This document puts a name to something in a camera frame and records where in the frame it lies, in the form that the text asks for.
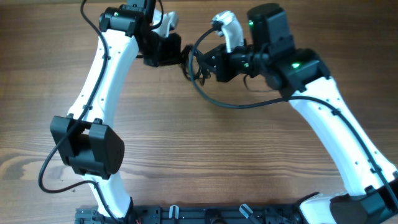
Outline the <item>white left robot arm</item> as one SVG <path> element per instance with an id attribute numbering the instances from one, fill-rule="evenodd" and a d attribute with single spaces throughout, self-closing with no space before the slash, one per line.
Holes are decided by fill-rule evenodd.
<path id="1" fill-rule="evenodd" d="M 67 115 L 55 116 L 50 124 L 53 152 L 91 187 L 98 204 L 77 223 L 141 222 L 119 172 L 125 145 L 113 130 L 114 115 L 135 59 L 150 67 L 181 62 L 178 21 L 178 14 L 165 12 L 160 1 L 128 1 L 100 15 L 85 84 Z"/>

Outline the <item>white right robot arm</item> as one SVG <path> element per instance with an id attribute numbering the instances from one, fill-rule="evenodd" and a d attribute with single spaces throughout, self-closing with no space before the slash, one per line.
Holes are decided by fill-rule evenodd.
<path id="1" fill-rule="evenodd" d="M 299 201 L 304 223 L 382 223 L 397 215 L 397 168 L 375 147 L 344 102 L 329 69 L 312 49 L 298 49 L 284 9 L 267 3 L 247 13 L 253 43 L 231 11 L 217 14 L 212 31 L 225 38 L 199 57 L 200 65 L 228 82 L 262 75 L 302 115 L 333 159 L 345 191 L 315 193 Z"/>

